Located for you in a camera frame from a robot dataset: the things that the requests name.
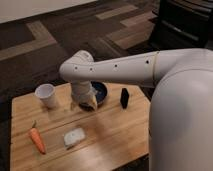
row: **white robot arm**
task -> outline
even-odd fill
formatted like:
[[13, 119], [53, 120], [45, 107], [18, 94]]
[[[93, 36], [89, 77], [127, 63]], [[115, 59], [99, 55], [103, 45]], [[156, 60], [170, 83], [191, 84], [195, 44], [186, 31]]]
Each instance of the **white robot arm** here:
[[79, 51], [60, 67], [77, 103], [90, 81], [156, 87], [150, 109], [150, 171], [213, 170], [213, 52], [183, 49], [93, 62]]

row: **black object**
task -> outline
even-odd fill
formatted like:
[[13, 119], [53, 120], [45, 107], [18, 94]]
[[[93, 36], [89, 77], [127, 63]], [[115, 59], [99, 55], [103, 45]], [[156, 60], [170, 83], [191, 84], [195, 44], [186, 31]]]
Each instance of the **black object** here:
[[[96, 97], [96, 100], [97, 100], [97, 103], [98, 103], [98, 107], [100, 107], [103, 104], [104, 100], [106, 99], [107, 88], [101, 82], [92, 81], [91, 84], [92, 84], [92, 87], [96, 91], [95, 97]], [[93, 110], [93, 108], [86, 103], [79, 104], [79, 106], [82, 109], [87, 110], [87, 111]]]
[[158, 49], [204, 48], [213, 23], [213, 1], [161, 0], [149, 44]]
[[127, 108], [128, 101], [129, 101], [129, 93], [126, 88], [122, 88], [120, 102], [123, 109]]

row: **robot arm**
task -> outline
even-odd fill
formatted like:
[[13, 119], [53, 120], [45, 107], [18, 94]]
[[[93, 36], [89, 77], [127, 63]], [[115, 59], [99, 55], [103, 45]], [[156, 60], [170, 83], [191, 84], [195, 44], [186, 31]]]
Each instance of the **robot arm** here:
[[71, 83], [102, 81], [154, 87], [180, 58], [197, 52], [203, 55], [200, 49], [170, 50], [93, 62], [88, 52], [79, 51], [61, 65], [60, 73]]

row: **paper cup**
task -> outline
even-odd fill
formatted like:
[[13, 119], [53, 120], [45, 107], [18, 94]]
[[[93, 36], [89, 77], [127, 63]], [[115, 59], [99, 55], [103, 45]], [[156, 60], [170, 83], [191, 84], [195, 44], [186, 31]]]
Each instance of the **paper cup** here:
[[55, 89], [52, 84], [42, 84], [35, 90], [35, 96], [38, 97], [48, 108], [57, 106]]

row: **patterned carpet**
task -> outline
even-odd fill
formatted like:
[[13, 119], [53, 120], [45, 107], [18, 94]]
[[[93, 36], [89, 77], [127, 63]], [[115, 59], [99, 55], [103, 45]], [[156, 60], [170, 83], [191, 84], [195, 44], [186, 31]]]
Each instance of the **patterned carpet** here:
[[[63, 83], [59, 66], [80, 49], [95, 61], [153, 50], [146, 42], [156, 6], [156, 0], [102, 0], [0, 25], [0, 170], [9, 170], [12, 98]], [[147, 170], [147, 161], [118, 170]]]

